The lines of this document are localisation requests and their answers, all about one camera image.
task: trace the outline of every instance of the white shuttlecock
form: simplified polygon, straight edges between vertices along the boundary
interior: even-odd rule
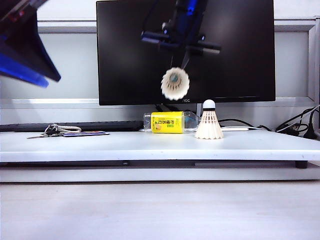
[[[189,76],[185,70],[173,67],[166,71],[161,81],[162,94],[166,99],[182,99],[189,89]]]
[[[224,137],[216,115],[216,104],[212,100],[206,100],[203,103],[203,114],[195,137],[197,139],[222,139]]]

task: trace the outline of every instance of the white wall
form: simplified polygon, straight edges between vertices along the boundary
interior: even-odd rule
[[[319,0],[274,0],[276,19],[308,18],[315,15],[320,15]],[[38,18],[39,20],[95,20],[96,0],[49,0],[39,10]]]

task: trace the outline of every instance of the white cable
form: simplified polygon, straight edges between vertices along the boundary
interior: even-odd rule
[[[281,131],[283,131],[283,130],[285,130],[285,129],[287,129],[287,128],[290,128],[291,126],[297,124],[297,123],[300,122],[302,119],[308,117],[314,110],[316,110],[316,109],[319,108],[319,107],[320,107],[320,104],[319,104],[318,106],[314,107],[311,111],[307,112],[307,113],[306,113],[302,118],[300,118],[299,120],[295,121],[294,123],[290,124],[289,126],[286,126],[286,127],[282,128],[282,129],[276,131],[276,132],[277,132],[277,133],[278,133],[278,132],[281,132]]]
[[[257,130],[265,130],[268,131],[267,129],[264,129],[262,127],[254,127],[254,126],[223,126],[221,129],[257,129]]]

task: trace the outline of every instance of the shuttlecock cork base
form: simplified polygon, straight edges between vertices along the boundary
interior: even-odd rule
[[[189,76],[185,70],[173,67],[166,71],[162,78],[162,94],[169,100],[182,99],[188,92],[189,83]]]
[[[216,104],[212,100],[203,103],[203,114],[195,133],[197,139],[222,139],[224,134],[216,115]]]

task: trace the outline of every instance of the desk leg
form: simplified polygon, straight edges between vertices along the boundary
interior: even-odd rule
[[[295,161],[295,167],[297,169],[306,169],[308,167],[308,161]]]

